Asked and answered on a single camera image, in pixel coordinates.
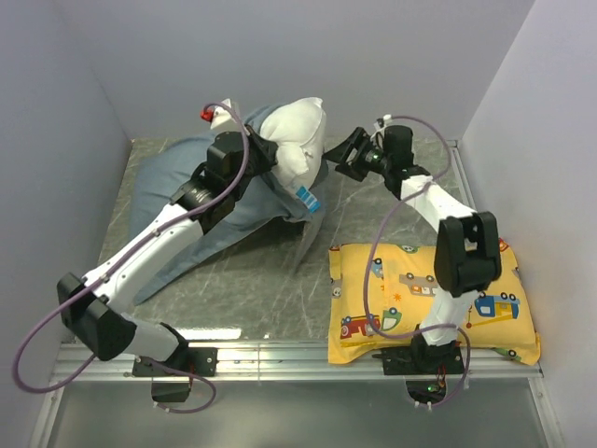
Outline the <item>aluminium front mounting rail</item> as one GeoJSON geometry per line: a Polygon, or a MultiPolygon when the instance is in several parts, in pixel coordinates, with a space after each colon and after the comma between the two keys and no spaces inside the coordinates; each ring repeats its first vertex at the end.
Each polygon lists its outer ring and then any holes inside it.
{"type": "MultiPolygon", "coordinates": [[[[241,381],[374,381],[431,380],[431,375],[384,375],[382,361],[365,354],[346,365],[327,362],[327,345],[322,341],[249,342],[207,341],[191,343],[191,347],[217,349],[213,382],[241,381]]],[[[91,355],[80,343],[63,344],[58,352],[50,382],[58,382],[73,373],[91,355]]],[[[109,361],[94,360],[75,380],[87,382],[149,381],[148,377],[133,377],[135,356],[119,355],[109,361]]],[[[526,366],[506,360],[492,350],[474,349],[471,353],[467,379],[542,378],[538,364],[526,366]]]]}

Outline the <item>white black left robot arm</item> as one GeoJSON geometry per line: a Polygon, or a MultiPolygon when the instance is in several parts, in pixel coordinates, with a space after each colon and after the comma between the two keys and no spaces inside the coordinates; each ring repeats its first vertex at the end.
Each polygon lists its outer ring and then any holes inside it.
{"type": "Polygon", "coordinates": [[[277,149],[252,128],[217,135],[206,160],[144,230],[103,265],[59,281],[64,325],[101,361],[132,354],[154,359],[167,375],[182,372],[187,340],[167,324],[135,321],[125,312],[168,262],[233,211],[250,181],[275,165],[277,149]]]}

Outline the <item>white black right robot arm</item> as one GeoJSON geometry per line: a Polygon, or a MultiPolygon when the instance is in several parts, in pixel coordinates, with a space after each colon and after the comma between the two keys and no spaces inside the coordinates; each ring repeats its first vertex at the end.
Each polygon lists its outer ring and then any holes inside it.
{"type": "Polygon", "coordinates": [[[413,208],[437,234],[434,274],[438,291],[430,311],[409,333],[408,360],[417,372],[435,372],[456,353],[467,309],[502,273],[497,219],[453,198],[418,165],[411,128],[391,125],[370,136],[356,128],[324,158],[356,181],[382,177],[386,188],[413,208]]]}

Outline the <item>blue patterned pillowcase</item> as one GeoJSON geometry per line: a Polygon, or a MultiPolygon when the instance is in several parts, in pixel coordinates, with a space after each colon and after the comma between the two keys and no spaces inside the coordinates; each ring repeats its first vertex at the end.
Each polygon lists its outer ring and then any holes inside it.
{"type": "MultiPolygon", "coordinates": [[[[204,235],[176,254],[142,286],[133,299],[134,304],[148,301],[179,276],[275,218],[304,226],[293,260],[295,265],[311,247],[326,216],[328,167],[323,159],[326,133],[323,100],[306,97],[286,105],[266,105],[249,114],[244,122],[261,139],[276,144],[275,165],[267,173],[247,181],[238,202],[227,197],[197,215],[204,235]]],[[[230,114],[219,107],[209,132],[179,140],[140,163],[131,201],[131,238],[157,218],[175,193],[206,162],[216,136],[235,127],[230,114]]]]}

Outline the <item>black left controller box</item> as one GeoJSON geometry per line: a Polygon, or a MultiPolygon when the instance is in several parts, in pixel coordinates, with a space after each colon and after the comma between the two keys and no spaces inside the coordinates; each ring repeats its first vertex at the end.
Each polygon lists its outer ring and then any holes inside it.
{"type": "Polygon", "coordinates": [[[153,382],[151,398],[157,403],[184,403],[191,391],[189,382],[153,382]]]}

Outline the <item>yellow cartoon vehicle pillow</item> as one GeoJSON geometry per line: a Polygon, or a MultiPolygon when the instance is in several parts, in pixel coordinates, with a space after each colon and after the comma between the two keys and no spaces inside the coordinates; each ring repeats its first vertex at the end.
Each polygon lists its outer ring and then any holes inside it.
{"type": "MultiPolygon", "coordinates": [[[[534,365],[541,356],[541,339],[535,331],[519,264],[506,242],[500,242],[499,249],[502,274],[467,308],[461,327],[473,347],[534,365]]],[[[439,291],[434,258],[432,246],[330,247],[328,362],[348,364],[372,350],[408,344],[408,340],[385,339],[370,327],[400,335],[423,321],[439,291]]]]}

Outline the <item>white pillow insert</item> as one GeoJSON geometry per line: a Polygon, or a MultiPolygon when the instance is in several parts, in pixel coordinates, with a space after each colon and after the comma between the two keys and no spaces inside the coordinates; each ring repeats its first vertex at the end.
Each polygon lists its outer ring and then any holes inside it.
{"type": "Polygon", "coordinates": [[[319,97],[301,98],[270,113],[259,135],[278,148],[271,169],[280,185],[290,192],[309,189],[320,170],[324,154],[326,111],[319,97]]]}

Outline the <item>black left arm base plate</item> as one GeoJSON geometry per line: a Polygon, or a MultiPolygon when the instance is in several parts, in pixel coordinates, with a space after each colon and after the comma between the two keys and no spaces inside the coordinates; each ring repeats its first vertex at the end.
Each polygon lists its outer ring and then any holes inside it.
{"type": "Polygon", "coordinates": [[[133,362],[134,377],[186,376],[193,373],[202,377],[213,377],[216,371],[218,349],[215,347],[190,346],[163,362],[139,357],[133,362]]]}

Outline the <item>black right controller box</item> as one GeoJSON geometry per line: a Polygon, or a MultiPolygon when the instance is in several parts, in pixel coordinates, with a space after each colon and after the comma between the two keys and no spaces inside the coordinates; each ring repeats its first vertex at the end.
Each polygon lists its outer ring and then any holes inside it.
{"type": "Polygon", "coordinates": [[[405,385],[409,397],[422,404],[430,402],[435,405],[447,396],[447,382],[444,379],[408,380],[405,385]]]}

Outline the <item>aluminium table edge rail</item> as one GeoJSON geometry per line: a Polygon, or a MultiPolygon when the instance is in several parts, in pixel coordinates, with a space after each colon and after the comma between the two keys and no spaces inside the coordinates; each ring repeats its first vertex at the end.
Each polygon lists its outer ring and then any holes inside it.
{"type": "Polygon", "coordinates": [[[474,195],[470,188],[470,183],[468,181],[465,165],[461,157],[459,141],[448,140],[447,143],[451,152],[451,167],[454,172],[456,183],[458,185],[458,189],[462,197],[462,203],[473,209],[476,209],[477,207],[475,204],[474,195]]]}

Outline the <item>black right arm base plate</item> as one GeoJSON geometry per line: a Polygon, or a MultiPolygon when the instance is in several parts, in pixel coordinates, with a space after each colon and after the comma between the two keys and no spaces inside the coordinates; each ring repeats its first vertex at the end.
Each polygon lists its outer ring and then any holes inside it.
{"type": "Polygon", "coordinates": [[[463,357],[458,348],[441,357],[417,358],[407,346],[383,348],[372,356],[382,362],[386,376],[412,376],[432,374],[462,374],[465,371],[463,357]]]}

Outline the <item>black controller box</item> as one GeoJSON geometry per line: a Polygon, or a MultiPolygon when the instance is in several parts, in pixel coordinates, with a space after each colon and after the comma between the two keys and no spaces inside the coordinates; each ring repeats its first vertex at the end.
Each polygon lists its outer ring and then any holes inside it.
{"type": "Polygon", "coordinates": [[[409,397],[422,404],[430,402],[435,405],[447,396],[447,382],[444,379],[408,380],[405,385],[409,397]]]}
{"type": "Polygon", "coordinates": [[[191,391],[189,382],[153,382],[151,398],[157,403],[184,403],[191,391]]]}

